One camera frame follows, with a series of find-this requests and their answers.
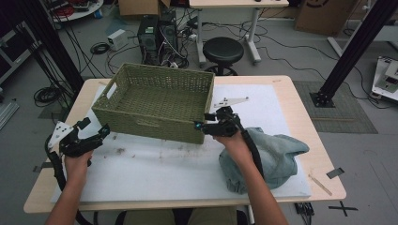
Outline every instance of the white desk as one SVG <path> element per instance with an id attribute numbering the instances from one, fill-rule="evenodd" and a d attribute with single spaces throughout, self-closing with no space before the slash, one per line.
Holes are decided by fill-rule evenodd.
<path id="1" fill-rule="evenodd" d="M 283 8 L 289 5 L 287 0 L 262 0 L 256 2 L 254 0 L 191 0 L 191 8 L 198 8 L 198 34 L 196 37 L 196 46 L 199 55 L 199 64 L 202 66 L 206 62 L 206 58 L 203 55 L 203 40 L 202 40 L 202 9 L 203 8 L 253 8 L 252 27 L 249 35 L 246 35 L 245 39 L 249 45 L 253 57 L 253 63 L 261 62 L 261 57 L 255 48 L 253 39 L 255 34 L 255 27 L 257 26 L 257 19 L 260 12 L 260 8 Z"/>

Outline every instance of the white paper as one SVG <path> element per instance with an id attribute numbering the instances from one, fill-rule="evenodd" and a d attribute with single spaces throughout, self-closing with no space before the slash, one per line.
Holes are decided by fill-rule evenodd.
<path id="1" fill-rule="evenodd" d="M 104 86 L 99 88 L 96 98 L 103 89 Z M 215 85 L 211 106 L 229 97 L 249 97 L 249 101 L 232 106 L 245 128 L 261 127 L 269 135 L 290 135 L 271 85 Z M 91 124 L 81 131 L 80 138 L 92 136 L 101 128 L 91 110 L 87 116 Z M 103 146 L 94 151 L 81 201 L 247 199 L 247 194 L 236 194 L 226 188 L 218 161 L 222 150 L 223 145 L 208 135 L 204 144 L 192 144 L 111 132 Z M 273 189 L 275 197 L 311 196 L 299 159 L 296 161 L 298 175 Z M 53 203 L 59 195 L 57 187 Z"/>

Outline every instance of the stool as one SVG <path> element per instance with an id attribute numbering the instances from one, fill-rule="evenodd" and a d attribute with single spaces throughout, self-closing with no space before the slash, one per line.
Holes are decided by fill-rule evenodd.
<path id="1" fill-rule="evenodd" d="M 203 46 L 203 54 L 208 61 L 217 64 L 205 71 L 214 72 L 217 76 L 237 76 L 237 73 L 230 67 L 242 58 L 244 50 L 242 45 L 234 39 L 215 37 L 206 41 Z"/>

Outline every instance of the desk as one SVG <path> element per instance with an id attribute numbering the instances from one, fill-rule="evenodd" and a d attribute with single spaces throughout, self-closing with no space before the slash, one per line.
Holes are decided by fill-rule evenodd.
<path id="1" fill-rule="evenodd" d="M 100 85 L 106 84 L 109 79 L 88 80 L 84 83 L 83 89 L 76 99 L 75 104 L 66 121 L 67 124 L 75 124 L 82 120 L 88 111 L 94 96 Z M 311 202 L 341 200 L 345 198 L 345 190 L 339 177 L 329 179 L 326 173 L 333 170 L 325 147 L 321 143 L 318 134 L 307 114 L 304 105 L 299 99 L 290 78 L 286 76 L 240 76 L 240 77 L 216 77 L 216 84 L 268 84 L 275 89 L 280 101 L 280 106 L 285 121 L 293 137 L 307 143 L 310 152 L 300 155 L 299 159 L 303 171 L 308 177 L 312 196 L 310 198 L 283 198 L 278 202 Z M 54 204 L 50 202 L 53 196 L 56 181 L 53 169 L 43 169 L 36 184 L 24 205 L 26 213 L 48 213 Z M 219 200 L 219 201 L 151 201 L 151 202 L 82 202 L 80 209 L 85 211 L 93 210 L 125 210 L 143 208 L 171 208 L 171 207 L 200 207 L 216 205 L 243 205 L 249 204 L 249 200 Z"/>
<path id="2" fill-rule="evenodd" d="M 198 50 L 199 64 L 203 65 L 206 62 L 206 58 L 203 55 L 203 40 L 202 40 L 202 9 L 203 8 L 253 8 L 252 27 L 249 35 L 246 35 L 245 39 L 249 45 L 250 52 L 253 57 L 253 63 L 261 62 L 260 55 L 255 48 L 253 39 L 255 34 L 255 27 L 257 26 L 257 19 L 260 12 L 260 8 L 283 8 L 289 5 L 287 0 L 262 0 L 256 2 L 254 0 L 191 0 L 190 7 L 197 8 L 198 10 L 198 29 L 196 37 L 196 47 Z"/>

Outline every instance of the basket handle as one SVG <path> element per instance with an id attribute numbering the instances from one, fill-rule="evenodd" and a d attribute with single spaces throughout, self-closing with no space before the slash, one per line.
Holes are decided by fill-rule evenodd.
<path id="1" fill-rule="evenodd" d="M 153 127 L 153 128 L 161 127 L 161 125 L 159 125 L 159 123 L 157 123 L 153 120 L 147 120 L 147 119 L 137 119 L 135 121 L 135 123 L 137 123 L 137 125 L 146 126 L 146 127 Z"/>
<path id="2" fill-rule="evenodd" d="M 114 84 L 115 84 L 115 80 L 114 79 L 111 79 L 108 82 L 108 85 L 106 85 L 105 89 L 102 92 L 102 96 L 103 97 L 107 97 L 108 99 L 111 98 L 112 95 L 108 96 L 108 92 L 114 87 Z"/>

